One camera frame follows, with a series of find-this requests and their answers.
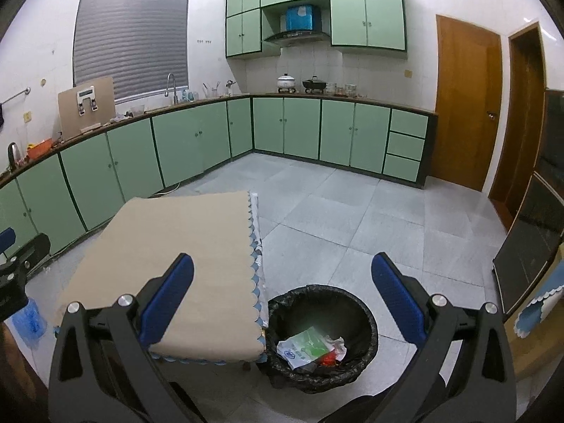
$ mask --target towel rack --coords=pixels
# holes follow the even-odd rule
[[[4,100],[2,103],[0,103],[0,105],[3,105],[4,103],[7,103],[8,101],[12,100],[12,98],[16,98],[18,95],[22,95],[23,93],[28,95],[30,92],[32,91],[31,87],[26,87],[24,90],[22,90],[21,92],[18,92],[16,95],[12,95],[10,98],[8,98],[7,100]]]

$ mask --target orange basket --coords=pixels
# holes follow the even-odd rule
[[[41,143],[38,143],[32,148],[27,148],[27,155],[30,159],[39,159],[42,155],[47,153],[51,149],[51,145],[53,144],[53,139],[48,138],[47,140],[43,140]]]

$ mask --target blue gripper pad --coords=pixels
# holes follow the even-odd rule
[[[0,252],[6,251],[10,246],[16,243],[16,233],[11,227],[0,232]]]
[[[194,262],[181,253],[162,276],[162,284],[140,315],[139,343],[147,349],[158,343],[194,280]]]
[[[380,252],[372,259],[372,281],[382,295],[406,342],[421,348],[427,340],[424,314],[401,281],[401,272]]]

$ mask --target faucet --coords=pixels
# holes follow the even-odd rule
[[[174,76],[174,73],[168,73],[168,78],[166,79],[165,97],[168,97],[168,84],[170,83],[170,77],[171,76],[173,77],[174,104],[177,105],[178,104],[178,95],[176,94],[176,77]]]

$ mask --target range hood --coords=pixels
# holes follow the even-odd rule
[[[317,30],[288,30],[269,36],[264,41],[287,47],[314,41],[329,41],[331,37]]]

